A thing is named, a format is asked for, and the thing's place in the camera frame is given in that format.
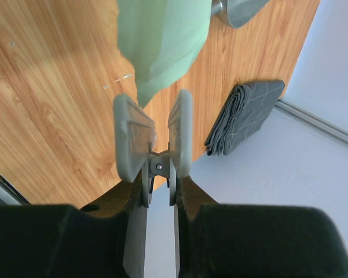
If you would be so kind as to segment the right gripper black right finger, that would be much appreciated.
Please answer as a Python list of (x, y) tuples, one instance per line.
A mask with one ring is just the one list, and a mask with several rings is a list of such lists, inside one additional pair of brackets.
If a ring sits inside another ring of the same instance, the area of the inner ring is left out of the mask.
[(190, 177), (177, 181), (178, 277), (348, 277), (339, 231), (320, 209), (220, 204)]

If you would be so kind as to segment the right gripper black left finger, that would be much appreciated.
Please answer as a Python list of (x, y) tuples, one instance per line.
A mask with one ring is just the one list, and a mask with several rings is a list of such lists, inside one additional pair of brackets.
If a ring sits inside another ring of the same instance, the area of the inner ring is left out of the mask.
[(78, 209), (0, 204), (0, 277), (143, 277), (142, 181), (121, 181)]

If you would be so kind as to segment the white plastic bag clip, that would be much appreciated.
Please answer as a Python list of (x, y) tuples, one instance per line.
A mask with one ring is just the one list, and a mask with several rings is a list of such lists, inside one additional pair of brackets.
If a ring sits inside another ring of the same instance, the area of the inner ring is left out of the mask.
[(133, 182), (140, 175), (142, 204), (152, 200), (153, 182), (161, 176), (167, 180), (169, 205), (176, 203), (179, 179), (189, 175), (192, 166), (193, 98), (180, 90), (168, 117), (168, 147), (157, 153), (153, 148), (157, 134), (155, 122), (128, 95), (113, 100), (116, 166), (122, 181)]

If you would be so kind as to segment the green cat litter bag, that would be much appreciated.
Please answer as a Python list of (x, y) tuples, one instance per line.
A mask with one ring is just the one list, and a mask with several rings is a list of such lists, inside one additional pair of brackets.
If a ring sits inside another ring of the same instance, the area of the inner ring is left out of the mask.
[(118, 47), (135, 70), (138, 105), (182, 78), (201, 51), (211, 1), (118, 1)]

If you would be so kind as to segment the grey metal scoop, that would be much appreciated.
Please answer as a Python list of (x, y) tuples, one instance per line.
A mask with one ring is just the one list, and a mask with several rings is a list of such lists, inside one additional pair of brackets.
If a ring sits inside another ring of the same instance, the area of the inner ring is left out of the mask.
[(216, 16), (232, 28), (240, 28), (249, 22), (269, 0), (216, 0), (212, 1), (211, 17)]

